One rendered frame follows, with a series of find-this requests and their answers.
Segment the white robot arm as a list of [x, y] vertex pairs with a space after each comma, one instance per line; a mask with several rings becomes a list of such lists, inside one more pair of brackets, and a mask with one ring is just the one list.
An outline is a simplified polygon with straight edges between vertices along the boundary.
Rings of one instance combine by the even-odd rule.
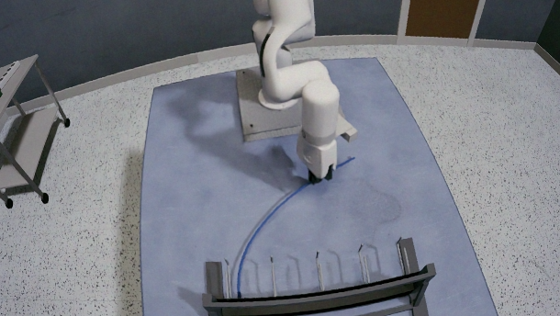
[[338, 114], [339, 91], [326, 67], [318, 61], [292, 65], [291, 52], [286, 47], [315, 36], [313, 0], [253, 0], [253, 5], [258, 14], [271, 15], [252, 26], [261, 67], [261, 105], [285, 110], [302, 97], [305, 141], [323, 146], [340, 135], [349, 143], [356, 140], [358, 131]]

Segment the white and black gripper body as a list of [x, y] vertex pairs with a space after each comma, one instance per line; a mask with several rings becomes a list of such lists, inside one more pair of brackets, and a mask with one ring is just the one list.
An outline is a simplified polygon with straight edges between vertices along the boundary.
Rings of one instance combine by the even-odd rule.
[[[319, 179], [326, 176], [330, 165], [331, 171], [335, 171], [337, 163], [335, 139], [323, 146], [312, 145], [303, 139], [301, 126], [297, 136], [297, 156], [306, 167]], [[332, 163], [334, 163], [334, 166]]]

